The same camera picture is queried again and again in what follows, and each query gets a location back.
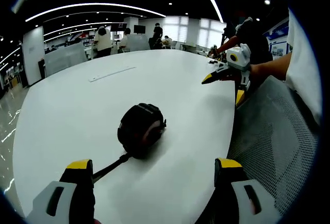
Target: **ceiling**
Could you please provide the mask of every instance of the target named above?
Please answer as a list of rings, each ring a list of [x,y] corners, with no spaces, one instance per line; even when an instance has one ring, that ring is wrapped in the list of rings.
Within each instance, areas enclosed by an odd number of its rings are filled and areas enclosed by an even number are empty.
[[[260,18],[263,30],[267,30],[288,15],[285,0],[272,0],[271,5],[265,5],[264,0],[215,0],[224,22],[235,26],[238,17],[246,14],[253,18]],[[122,22],[125,17],[135,16],[139,19],[159,18],[149,12],[115,7],[115,6],[81,6],[57,10],[29,22],[25,20],[49,9],[81,3],[114,3],[148,9],[164,15],[185,15],[190,18],[209,18],[219,20],[210,0],[23,0],[18,12],[14,14],[11,8],[17,0],[3,0],[0,8],[3,22],[0,24],[0,36],[5,38],[0,42],[0,56],[6,56],[17,48],[24,33],[43,25],[48,33],[64,27],[94,22]],[[88,29],[90,25],[79,27]],[[59,35],[54,33],[45,39]]]

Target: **glossy floor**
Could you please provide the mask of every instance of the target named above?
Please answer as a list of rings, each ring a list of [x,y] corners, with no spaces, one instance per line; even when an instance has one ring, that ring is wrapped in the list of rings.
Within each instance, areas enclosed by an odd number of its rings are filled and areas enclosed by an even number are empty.
[[[23,216],[12,168],[12,148],[16,124],[28,89],[19,84],[0,99],[0,187],[18,214]]]

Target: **oval table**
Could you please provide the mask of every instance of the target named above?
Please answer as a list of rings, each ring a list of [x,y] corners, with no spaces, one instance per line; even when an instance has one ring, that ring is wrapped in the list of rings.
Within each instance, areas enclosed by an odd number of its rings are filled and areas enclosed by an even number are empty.
[[[232,135],[234,83],[201,85],[217,66],[180,50],[149,50],[88,61],[29,89],[13,148],[15,185],[25,215],[67,165],[92,159],[94,172],[124,154],[117,128],[140,102],[160,108],[167,128],[148,159],[128,162],[94,187],[106,223],[193,223],[212,192],[214,161]]]

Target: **monitor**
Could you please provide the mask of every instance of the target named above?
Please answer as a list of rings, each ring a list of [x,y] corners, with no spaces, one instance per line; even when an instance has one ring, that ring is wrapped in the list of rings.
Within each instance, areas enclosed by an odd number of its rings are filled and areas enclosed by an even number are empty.
[[[134,33],[145,33],[145,26],[134,25]]]
[[[127,23],[113,23],[111,25],[111,32],[124,31],[126,29]]]

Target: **white shirt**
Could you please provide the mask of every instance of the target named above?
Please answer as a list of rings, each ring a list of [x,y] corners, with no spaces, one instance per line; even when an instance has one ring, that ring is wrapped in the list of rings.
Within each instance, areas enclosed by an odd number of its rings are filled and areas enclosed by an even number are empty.
[[[119,46],[125,46],[125,48],[122,48],[122,50],[123,51],[129,51],[129,48],[127,47],[127,35],[123,36],[123,39],[120,42]]]
[[[167,43],[165,43],[164,45],[168,45],[168,46],[172,45],[172,39],[171,38],[164,39],[164,41],[167,41]]]
[[[322,115],[321,78],[307,36],[289,10],[288,44],[293,46],[286,83],[298,92],[309,107],[315,121],[320,124]]]
[[[110,31],[106,28],[105,30],[106,30],[105,35],[99,35],[98,31],[95,33],[94,41],[98,41],[98,43],[96,44],[98,51],[112,47]]]

